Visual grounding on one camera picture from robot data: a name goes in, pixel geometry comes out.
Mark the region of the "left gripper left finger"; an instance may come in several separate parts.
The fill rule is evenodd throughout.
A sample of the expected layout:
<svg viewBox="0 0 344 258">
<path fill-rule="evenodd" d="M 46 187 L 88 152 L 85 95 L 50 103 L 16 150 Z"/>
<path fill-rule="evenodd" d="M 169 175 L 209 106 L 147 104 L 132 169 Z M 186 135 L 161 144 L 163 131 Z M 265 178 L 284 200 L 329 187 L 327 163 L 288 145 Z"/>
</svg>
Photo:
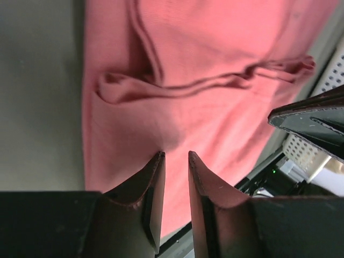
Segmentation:
<svg viewBox="0 0 344 258">
<path fill-rule="evenodd" d="M 160 248 L 165 154 L 97 191 L 1 192 L 1 257 L 154 257 Z"/>
</svg>

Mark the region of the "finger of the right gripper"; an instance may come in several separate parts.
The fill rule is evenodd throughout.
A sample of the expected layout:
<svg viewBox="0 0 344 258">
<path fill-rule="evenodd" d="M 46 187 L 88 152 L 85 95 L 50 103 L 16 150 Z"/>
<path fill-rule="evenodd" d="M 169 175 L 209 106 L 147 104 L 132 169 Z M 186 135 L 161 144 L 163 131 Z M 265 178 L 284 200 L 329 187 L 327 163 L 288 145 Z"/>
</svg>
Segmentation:
<svg viewBox="0 0 344 258">
<path fill-rule="evenodd" d="M 343 86 L 275 108 L 268 123 L 343 161 Z"/>
</svg>

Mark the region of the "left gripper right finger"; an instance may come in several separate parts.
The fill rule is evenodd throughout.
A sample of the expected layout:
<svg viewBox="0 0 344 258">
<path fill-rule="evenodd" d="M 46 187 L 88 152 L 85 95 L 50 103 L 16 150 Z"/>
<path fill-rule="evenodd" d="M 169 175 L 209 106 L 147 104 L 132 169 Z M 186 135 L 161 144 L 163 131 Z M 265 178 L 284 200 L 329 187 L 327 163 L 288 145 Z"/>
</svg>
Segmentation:
<svg viewBox="0 0 344 258">
<path fill-rule="evenodd" d="M 253 198 L 188 160 L 195 257 L 343 257 L 343 198 Z"/>
</svg>

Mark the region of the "red t shirt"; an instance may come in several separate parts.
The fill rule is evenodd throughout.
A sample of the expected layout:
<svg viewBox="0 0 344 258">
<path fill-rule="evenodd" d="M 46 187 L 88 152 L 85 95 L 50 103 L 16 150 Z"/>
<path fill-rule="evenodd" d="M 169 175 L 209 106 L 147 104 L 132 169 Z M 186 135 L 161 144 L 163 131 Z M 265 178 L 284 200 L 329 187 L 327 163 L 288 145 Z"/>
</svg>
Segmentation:
<svg viewBox="0 0 344 258">
<path fill-rule="evenodd" d="M 161 234 L 190 221 L 188 152 L 231 185 L 269 140 L 270 111 L 314 73 L 308 51 L 337 1 L 86 1 L 87 190 L 166 154 Z"/>
</svg>

